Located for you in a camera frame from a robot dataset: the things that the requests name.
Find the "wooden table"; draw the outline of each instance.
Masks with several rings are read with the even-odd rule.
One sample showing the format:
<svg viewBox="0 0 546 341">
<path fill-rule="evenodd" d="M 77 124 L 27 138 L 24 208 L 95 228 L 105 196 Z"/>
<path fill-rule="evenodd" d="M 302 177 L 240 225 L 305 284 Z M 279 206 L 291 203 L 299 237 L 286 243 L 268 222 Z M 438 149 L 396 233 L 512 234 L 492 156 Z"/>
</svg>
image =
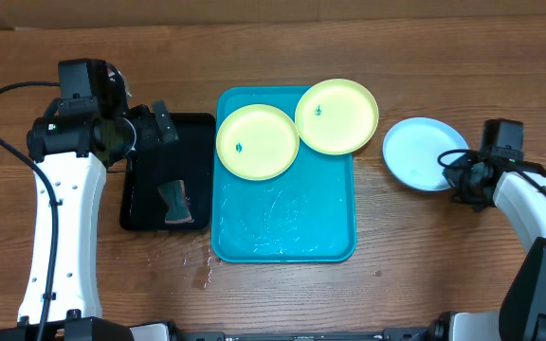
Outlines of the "wooden table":
<svg viewBox="0 0 546 341">
<path fill-rule="evenodd" d="M 229 264 L 210 250 L 209 232 L 126 232 L 123 175 L 110 175 L 97 261 L 105 318 L 173 319 L 186 331 L 375 331 L 501 305 L 524 257 L 506 218 L 404 188 L 381 143 L 401 119 L 435 117 L 477 149 L 483 122 L 505 117 L 525 123 L 526 157 L 546 167 L 546 17 L 4 31 L 0 87 L 55 81 L 57 62 L 79 57 L 122 70 L 131 104 L 164 99 L 174 111 L 215 114 L 231 86 L 348 78 L 381 109 L 372 142 L 355 154 L 357 250 L 339 264 Z M 25 151 L 55 96 L 2 96 L 0 135 Z M 34 220 L 33 175 L 0 147 L 0 328 L 14 326 L 23 299 Z"/>
</svg>

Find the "yellow plate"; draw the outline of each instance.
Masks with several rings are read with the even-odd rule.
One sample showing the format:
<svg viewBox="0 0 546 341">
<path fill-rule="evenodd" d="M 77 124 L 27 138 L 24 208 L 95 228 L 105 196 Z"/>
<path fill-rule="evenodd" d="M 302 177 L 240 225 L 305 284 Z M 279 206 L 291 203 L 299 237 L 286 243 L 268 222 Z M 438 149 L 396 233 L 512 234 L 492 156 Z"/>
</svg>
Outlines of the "yellow plate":
<svg viewBox="0 0 546 341">
<path fill-rule="evenodd" d="M 357 82 L 322 81 L 302 95 L 295 121 L 307 146 L 330 155 L 351 153 L 374 135 L 378 105 Z"/>
<path fill-rule="evenodd" d="M 290 167 L 299 153 L 294 121 L 278 108 L 253 104 L 232 112 L 216 136 L 223 165 L 247 180 L 266 180 Z"/>
</svg>

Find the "wire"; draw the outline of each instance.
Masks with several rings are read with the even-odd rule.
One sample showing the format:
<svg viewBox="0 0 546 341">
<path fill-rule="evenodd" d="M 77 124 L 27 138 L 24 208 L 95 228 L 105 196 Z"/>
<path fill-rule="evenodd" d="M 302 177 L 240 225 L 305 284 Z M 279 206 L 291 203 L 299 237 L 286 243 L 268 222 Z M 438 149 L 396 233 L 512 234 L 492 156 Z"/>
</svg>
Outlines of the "wire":
<svg viewBox="0 0 546 341">
<path fill-rule="evenodd" d="M 54 117 L 58 111 L 58 103 L 60 103 L 60 101 L 61 99 L 58 98 L 53 99 L 47 108 L 45 108 L 44 117 Z"/>
<path fill-rule="evenodd" d="M 510 160 L 507 160 L 505 162 L 503 159 L 494 157 L 492 155 L 488 155 L 487 153 L 477 152 L 473 150 L 456 149 L 456 150 L 451 150 L 451 151 L 441 153 L 437 157 L 437 163 L 440 164 L 440 166 L 447 169 L 451 169 L 451 170 L 468 170 L 471 168 L 471 166 L 452 166 L 442 162 L 442 158 L 444 156 L 454 154 L 454 153 L 472 154 L 472 155 L 480 157 L 483 162 L 490 161 L 499 167 L 505 167 L 510 171 L 514 171 L 517 174 L 519 174 L 519 176 L 521 176 L 524 180 L 526 180 L 526 182 L 532 185 L 532 187 L 536 188 L 540 193 L 542 193 L 542 195 L 546 198 L 546 187 L 539 185 L 533 178 L 528 176 L 528 174 L 526 174 L 523 170 L 518 169 Z"/>
<path fill-rule="evenodd" d="M 17 89 L 25 86 L 60 86 L 60 84 L 52 81 L 23 81 L 2 87 L 0 89 L 0 95 L 7 92 L 8 90 Z M 18 150 L 8 144 L 8 142 L 4 141 L 1 137 L 0 145 L 8 152 L 19 158 L 23 163 L 29 166 L 37 174 L 37 176 L 39 176 L 41 181 L 44 183 L 45 190 L 47 190 L 47 195 L 49 196 L 50 207 L 52 210 L 52 240 L 49 249 L 47 277 L 45 278 L 44 308 L 42 309 L 42 315 L 39 321 L 39 331 L 37 332 L 37 341 L 42 341 L 44 339 L 45 326 L 49 313 L 49 305 L 52 300 L 52 288 L 54 285 L 54 267 L 56 263 L 56 251 L 58 246 L 59 203 L 56 201 L 56 193 L 54 193 L 54 188 L 52 187 L 52 184 L 49 182 L 49 180 L 47 180 L 47 176 L 44 174 L 44 172 L 39 167 L 37 167 L 37 165 L 33 161 L 31 161 L 28 157 L 24 156 L 22 153 L 18 152 Z"/>
<path fill-rule="evenodd" d="M 111 69 L 111 71 L 113 71 L 113 74 L 116 77 L 115 82 L 119 84 L 118 86 L 123 91 L 123 96 L 124 96 L 125 100 L 123 101 L 124 105 L 123 105 L 123 108 L 121 109 L 122 110 L 121 114 L 123 116 L 125 116 L 125 115 L 127 115 L 127 113 L 130 112 L 130 107 L 128 106 L 128 91 L 127 91 L 127 88 L 125 86 L 125 80 L 123 79 L 123 76 L 121 76 L 121 73 L 118 71 L 118 69 L 113 64 L 107 62 L 106 67 L 108 67 L 109 69 Z"/>
<path fill-rule="evenodd" d="M 474 155 L 474 156 L 480 156 L 480 155 L 481 155 L 480 152 L 472 151 L 472 150 L 465 150 L 465 149 L 451 150 L 451 151 L 447 151 L 447 152 L 441 153 L 441 154 L 437 157 L 437 163 L 440 164 L 440 166 L 442 166 L 442 167 L 444 167 L 444 168 L 447 168 L 447 169 L 450 169 L 450 170 L 469 170 L 469 169 L 471 169 L 471 166 L 452 166 L 452 165 L 445 164 L 445 163 L 442 161 L 442 158 L 443 158 L 444 156 L 448 156 L 448 155 L 454 154 L 454 153 L 472 154 L 472 155 Z"/>
</svg>

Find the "black tray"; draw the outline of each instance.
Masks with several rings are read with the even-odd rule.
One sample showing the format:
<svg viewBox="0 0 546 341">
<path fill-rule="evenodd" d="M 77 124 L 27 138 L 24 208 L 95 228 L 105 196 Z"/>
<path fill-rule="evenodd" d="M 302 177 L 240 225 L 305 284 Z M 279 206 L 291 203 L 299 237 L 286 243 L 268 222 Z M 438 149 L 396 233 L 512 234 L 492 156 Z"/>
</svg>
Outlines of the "black tray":
<svg viewBox="0 0 546 341">
<path fill-rule="evenodd" d="M 201 230 L 209 225 L 216 120 L 210 114 L 170 114 L 178 140 L 130 157 L 119 223 L 130 231 Z M 158 187 L 183 180 L 191 220 L 166 224 Z"/>
</svg>

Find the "teal tray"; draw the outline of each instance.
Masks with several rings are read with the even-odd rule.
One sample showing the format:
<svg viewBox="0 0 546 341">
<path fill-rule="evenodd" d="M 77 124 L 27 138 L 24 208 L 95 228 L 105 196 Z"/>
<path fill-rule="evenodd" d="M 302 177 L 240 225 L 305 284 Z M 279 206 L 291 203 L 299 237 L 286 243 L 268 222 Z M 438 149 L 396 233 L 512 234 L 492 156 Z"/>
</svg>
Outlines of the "teal tray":
<svg viewBox="0 0 546 341">
<path fill-rule="evenodd" d="M 218 101 L 216 130 L 235 110 L 268 104 L 294 119 L 309 86 L 235 87 Z M 290 168 L 248 181 L 214 156 L 212 249 L 230 262 L 343 261 L 357 246 L 353 159 L 300 143 Z"/>
</svg>

